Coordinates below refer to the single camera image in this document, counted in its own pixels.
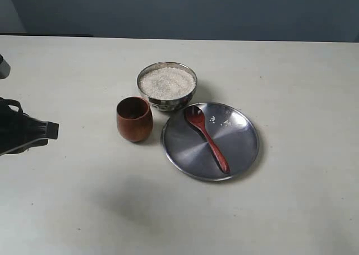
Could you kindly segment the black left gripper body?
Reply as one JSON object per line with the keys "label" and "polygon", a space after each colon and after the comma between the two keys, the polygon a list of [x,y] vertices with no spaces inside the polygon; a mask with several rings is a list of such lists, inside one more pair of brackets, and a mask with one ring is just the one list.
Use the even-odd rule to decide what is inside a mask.
{"label": "black left gripper body", "polygon": [[18,101],[1,98],[1,155],[35,147],[34,127],[35,119],[23,112]]}

